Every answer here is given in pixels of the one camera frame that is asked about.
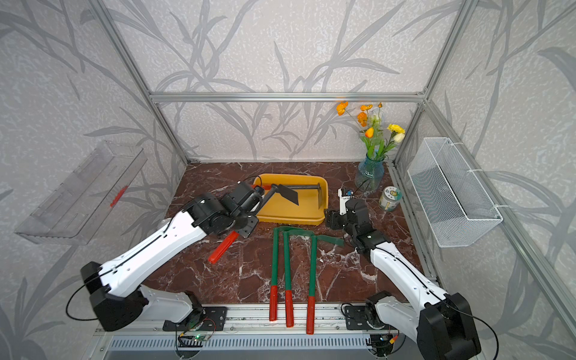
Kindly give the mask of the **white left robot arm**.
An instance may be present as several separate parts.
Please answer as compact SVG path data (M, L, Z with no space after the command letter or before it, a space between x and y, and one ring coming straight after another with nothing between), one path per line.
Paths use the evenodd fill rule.
M152 289L143 285L144 280L182 250L211 234L234 230L248 237L269 198L259 185L243 181L222 198L204 193L132 249L103 264L84 265L82 280L101 327L114 332L136 321L164 321L176 328L198 324L204 310L195 295Z

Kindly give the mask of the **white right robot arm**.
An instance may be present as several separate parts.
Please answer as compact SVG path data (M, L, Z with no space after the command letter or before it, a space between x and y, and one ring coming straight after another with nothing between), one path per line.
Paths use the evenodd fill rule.
M390 325L414 341L424 359L471 359L480 354L474 317L468 301L459 293L449 294L428 280L371 223L363 199L341 201L338 210L325 211L325 224L343 230L353 247L383 272L406 298L398 301L382 291L366 301L370 323Z

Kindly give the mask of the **grey hoe red grip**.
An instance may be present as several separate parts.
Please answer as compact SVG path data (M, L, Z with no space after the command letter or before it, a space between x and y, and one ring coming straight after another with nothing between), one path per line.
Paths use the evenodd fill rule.
M267 195L264 196L263 200L259 204L258 210L261 210L265 204L274 196L275 194L280 194L284 199L298 205L299 204L299 193L298 191L303 190L316 190L318 193L318 208L323 207L323 192L320 183L314 184L268 184L268 185L258 185L252 184L253 189L261 188L263 191L268 191Z
M299 205L298 193L283 184L249 186L245 182L240 182L234 192L222 198L220 202L229 212L229 215L233 217L233 222L230 227L231 232L209 256L208 261L210 263L219 261L239 236L247 238L252 234L259 223L257 215L275 194L279 194L296 206Z

